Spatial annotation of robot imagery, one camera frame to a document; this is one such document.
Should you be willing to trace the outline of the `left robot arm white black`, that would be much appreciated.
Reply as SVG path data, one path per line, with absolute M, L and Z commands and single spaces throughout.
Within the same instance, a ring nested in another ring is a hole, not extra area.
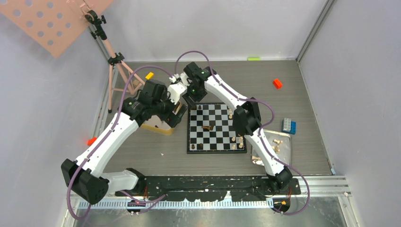
M 187 86 L 176 82 L 166 86 L 151 79 L 145 82 L 137 97 L 128 97 L 120 103 L 118 112 L 96 141 L 74 161 L 66 159 L 61 170 L 66 185 L 89 204 L 95 205 L 107 194 L 128 190 L 139 196 L 145 190 L 142 175 L 136 170 L 104 173 L 111 157 L 123 142 L 145 121 L 158 116 L 169 127 L 175 127 L 186 111 L 183 105 L 175 111 Z

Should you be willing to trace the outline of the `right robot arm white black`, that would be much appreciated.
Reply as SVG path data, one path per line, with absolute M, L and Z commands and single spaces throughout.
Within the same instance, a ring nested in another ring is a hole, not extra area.
M 261 123 L 260 100 L 247 98 L 230 87 L 210 66 L 201 69 L 196 63 L 188 64 L 183 73 L 169 77 L 168 91 L 172 101 L 183 97 L 189 106 L 200 101 L 207 93 L 218 97 L 233 111 L 233 127 L 239 136 L 251 144 L 261 158 L 268 176 L 269 187 L 282 194 L 293 178 L 288 164 L 282 162 L 269 143 Z

